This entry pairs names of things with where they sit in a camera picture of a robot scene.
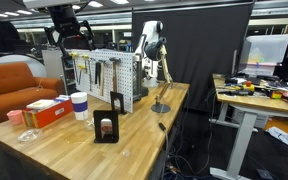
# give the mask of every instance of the desk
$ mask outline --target desk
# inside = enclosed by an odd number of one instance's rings
[[[224,78],[220,75],[213,75],[215,87],[224,85]],[[266,97],[253,96],[227,96],[217,94],[217,100],[222,102],[223,108],[220,113],[219,124],[228,125],[224,122],[228,105],[239,110],[245,111],[244,118],[238,128],[231,157],[227,170],[210,168],[210,173],[220,179],[247,179],[239,176],[244,155],[251,138],[253,126],[255,124],[257,114],[265,114],[270,116],[288,117],[288,103],[279,99],[270,99]]]
[[[116,144],[94,144],[94,131],[86,130],[84,122],[75,120],[71,112],[42,128],[41,137],[28,143],[17,140],[28,127],[1,123],[0,148],[57,179],[147,179],[165,141],[158,123],[171,129],[189,85],[174,83],[166,91],[162,103],[171,111],[165,114],[151,110],[161,88],[150,89],[148,96],[135,102],[134,113],[119,115]],[[90,112],[111,107],[91,96],[88,103]]]

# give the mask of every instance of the red box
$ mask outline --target red box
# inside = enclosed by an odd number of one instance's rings
[[[34,112],[33,109],[24,109],[22,112],[26,126],[42,128],[71,111],[73,111],[73,106],[69,99],[40,112]]]

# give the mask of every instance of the pegboard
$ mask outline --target pegboard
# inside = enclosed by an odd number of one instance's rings
[[[110,58],[120,59],[120,62],[116,64],[117,92],[123,94],[125,111],[133,112],[133,53],[109,50],[70,50],[69,52],[75,54],[73,55],[73,65],[76,67],[76,89],[108,103],[111,103],[110,92],[113,91],[114,75],[113,62],[110,61]],[[97,78],[95,84],[96,63],[104,65],[103,95],[100,91],[100,78]],[[120,107],[118,100],[115,100],[115,106]]]

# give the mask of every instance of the lamp base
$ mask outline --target lamp base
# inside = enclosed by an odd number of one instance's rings
[[[152,111],[158,112],[158,113],[166,113],[171,110],[171,107],[166,104],[154,104],[151,107]]]

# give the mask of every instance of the paper cup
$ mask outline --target paper cup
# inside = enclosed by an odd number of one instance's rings
[[[12,125],[18,125],[23,123],[22,110],[13,110],[8,112],[6,115]]]
[[[71,100],[77,120],[85,120],[88,118],[88,107],[87,107],[87,93],[78,92],[71,94]]]

